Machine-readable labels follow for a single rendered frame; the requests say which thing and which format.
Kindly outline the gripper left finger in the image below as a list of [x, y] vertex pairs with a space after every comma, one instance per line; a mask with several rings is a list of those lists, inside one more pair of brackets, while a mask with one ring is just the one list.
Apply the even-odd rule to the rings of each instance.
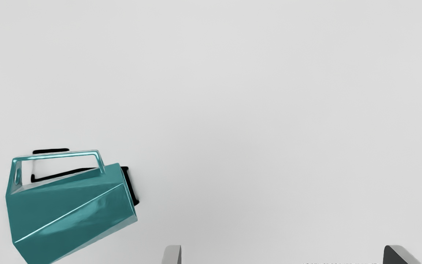
[[163, 253], [162, 264], [182, 264], [181, 245], [168, 245]]

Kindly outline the teal faceted mug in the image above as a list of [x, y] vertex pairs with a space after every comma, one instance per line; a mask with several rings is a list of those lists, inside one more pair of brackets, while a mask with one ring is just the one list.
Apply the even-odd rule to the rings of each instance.
[[[97, 167], [22, 183], [22, 162], [92, 155]], [[137, 221], [131, 181], [97, 150], [15, 157], [5, 193], [12, 242], [27, 264], [52, 264]]]

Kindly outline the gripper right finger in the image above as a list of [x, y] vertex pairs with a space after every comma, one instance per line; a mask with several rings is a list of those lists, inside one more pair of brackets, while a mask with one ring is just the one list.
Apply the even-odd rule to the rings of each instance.
[[383, 264], [421, 264], [421, 262], [400, 245], [386, 245]]

